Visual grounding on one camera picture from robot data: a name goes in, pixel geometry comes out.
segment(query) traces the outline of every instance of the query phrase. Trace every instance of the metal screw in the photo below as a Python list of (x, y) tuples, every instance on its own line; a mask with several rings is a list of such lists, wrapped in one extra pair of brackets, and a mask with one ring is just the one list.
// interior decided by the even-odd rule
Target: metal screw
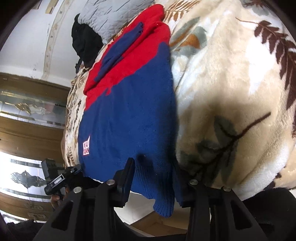
[(198, 180), (196, 180), (196, 179), (191, 179), (191, 180), (189, 181), (189, 183), (190, 183), (191, 185), (197, 185), (197, 184), (198, 184)]
[(230, 192), (231, 191), (231, 188), (230, 187), (223, 186), (223, 190), (226, 191), (226, 192)]
[(109, 179), (106, 183), (107, 183), (108, 186), (111, 186), (111, 185), (115, 184), (115, 180)]
[(80, 193), (82, 191), (82, 187), (75, 187), (73, 191), (74, 193)]

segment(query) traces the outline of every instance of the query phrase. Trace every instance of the hand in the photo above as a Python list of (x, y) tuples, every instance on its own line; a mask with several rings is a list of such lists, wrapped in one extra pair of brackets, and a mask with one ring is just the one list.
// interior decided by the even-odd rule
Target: hand
[[(66, 195), (64, 196), (63, 199), (67, 197), (68, 193), (70, 192), (70, 189), (66, 187), (65, 191), (66, 191)], [(59, 195), (54, 194), (50, 198), (50, 203), (52, 204), (54, 209), (57, 209), (57, 207), (60, 206), (60, 204), (63, 202), (63, 199), (61, 199)]]
[(50, 198), (50, 203), (52, 204), (52, 207), (54, 209), (57, 209), (57, 207), (61, 204), (63, 200), (60, 200), (59, 195), (52, 195)]

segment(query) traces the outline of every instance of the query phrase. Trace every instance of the sweater cuff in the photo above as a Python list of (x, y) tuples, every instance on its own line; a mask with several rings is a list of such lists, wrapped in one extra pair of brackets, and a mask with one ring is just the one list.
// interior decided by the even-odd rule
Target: sweater cuff
[(157, 195), (153, 209), (161, 216), (168, 218), (174, 211), (174, 190), (172, 187), (172, 177), (168, 173), (157, 174)]
[(138, 180), (138, 185), (144, 190), (143, 196), (148, 199), (155, 198), (155, 190), (157, 188), (155, 183), (155, 174), (153, 171), (153, 167), (146, 167), (136, 165), (135, 167), (135, 176)]

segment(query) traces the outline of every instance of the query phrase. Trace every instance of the cream blanket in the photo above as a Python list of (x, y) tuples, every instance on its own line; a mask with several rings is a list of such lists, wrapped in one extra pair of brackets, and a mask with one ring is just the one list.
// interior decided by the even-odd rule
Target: cream blanket
[[(207, 185), (232, 187), (241, 199), (295, 187), (296, 48), (279, 18), (260, 0), (156, 2), (172, 33), (180, 166)], [(78, 162), (83, 71), (68, 98), (68, 165)]]

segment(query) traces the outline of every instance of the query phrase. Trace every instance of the wall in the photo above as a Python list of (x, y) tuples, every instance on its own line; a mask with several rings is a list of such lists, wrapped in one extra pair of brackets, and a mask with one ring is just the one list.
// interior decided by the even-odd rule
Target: wall
[(71, 28), (86, 1), (59, 0), (53, 13), (45, 14), (50, 0), (42, 0), (39, 9), (30, 10), (8, 37), (0, 52), (0, 72), (70, 87), (79, 59)]

